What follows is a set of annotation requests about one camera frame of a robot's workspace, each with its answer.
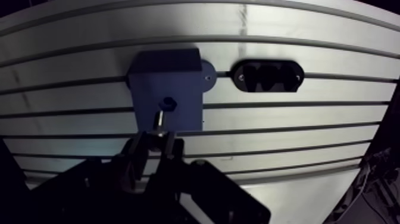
black plastic bracket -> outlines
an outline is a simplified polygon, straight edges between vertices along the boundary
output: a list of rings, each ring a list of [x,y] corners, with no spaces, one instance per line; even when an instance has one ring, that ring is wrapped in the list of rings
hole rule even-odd
[[[296,92],[304,71],[294,61],[244,60],[233,66],[229,76],[244,92]]]

cable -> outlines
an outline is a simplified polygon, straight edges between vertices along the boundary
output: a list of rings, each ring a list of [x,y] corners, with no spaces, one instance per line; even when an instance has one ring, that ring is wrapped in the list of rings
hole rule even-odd
[[[372,207],[372,205],[368,202],[368,200],[364,196],[364,193],[362,193],[361,196],[364,199],[365,203],[367,203],[369,208],[371,208],[372,211],[374,211],[382,219],[382,221],[385,222],[385,224],[388,224],[388,222],[385,220],[385,218],[383,218],[383,216],[374,207]]]

white surface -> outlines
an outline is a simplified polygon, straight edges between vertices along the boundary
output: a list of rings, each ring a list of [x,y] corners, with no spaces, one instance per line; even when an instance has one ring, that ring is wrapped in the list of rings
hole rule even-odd
[[[203,130],[379,122],[385,115],[386,109],[387,105],[204,110]],[[133,113],[0,119],[0,135],[78,135],[136,131],[136,119]]]
[[[249,36],[308,39],[400,53],[396,44],[400,33],[394,30],[311,11],[260,5],[247,5],[244,10],[238,4],[154,5],[93,13],[21,30],[3,36],[0,43],[12,59],[124,39],[243,35],[243,30]]]
[[[183,137],[185,154],[271,151],[368,141],[378,125],[322,130]],[[115,155],[127,138],[115,139],[4,139],[12,153],[61,155]]]
[[[347,191],[358,171],[243,188],[270,209],[270,224],[321,224]]]
[[[109,4],[115,2],[128,2],[126,0],[85,0],[85,1],[71,1],[71,0],[58,0],[51,1],[47,4],[38,5],[34,8],[28,8],[23,11],[8,15],[6,17],[0,18],[0,30],[6,29],[21,23],[25,23],[30,20],[35,20],[38,18],[43,18],[49,15],[55,15],[59,13],[64,13],[79,8],[93,7],[102,4]],[[349,0],[288,0],[288,3],[305,3],[311,6],[321,6],[330,8],[333,10],[341,10],[348,13],[355,13],[359,15],[364,15],[366,17],[371,17],[377,20],[381,20],[390,24],[399,25],[400,16],[394,13],[388,12],[386,10],[374,7],[372,5],[367,5],[362,2],[349,1]],[[274,0],[264,0],[263,4],[266,5],[276,5],[279,2]]]
[[[265,94],[242,92],[231,79],[218,78],[203,99],[204,104],[390,101],[395,87],[395,83],[306,78],[297,92]],[[123,82],[0,95],[0,114],[132,106],[130,92]]]
[[[204,157],[222,172],[239,170],[273,169],[286,166],[319,163],[323,161],[354,158],[364,155],[369,144],[350,145],[345,147],[323,148],[319,150],[272,153],[261,155],[241,155],[233,157]],[[58,158],[14,157],[22,169],[47,170],[63,172],[83,160]],[[155,172],[158,160],[148,160],[144,174]]]

black mechanism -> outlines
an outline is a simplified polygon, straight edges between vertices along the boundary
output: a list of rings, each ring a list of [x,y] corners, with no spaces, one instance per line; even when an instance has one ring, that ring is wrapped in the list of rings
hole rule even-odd
[[[162,125],[163,113],[155,120]],[[269,210],[212,164],[185,163],[184,146],[173,132],[139,132],[109,163],[86,160],[30,193],[24,186],[19,203],[29,212],[18,213],[31,223],[198,223],[179,203],[185,193],[214,223],[269,222]],[[145,185],[139,180],[149,150],[161,158]]]
[[[229,76],[244,92],[296,92],[304,71],[294,61],[244,60],[233,66]]]

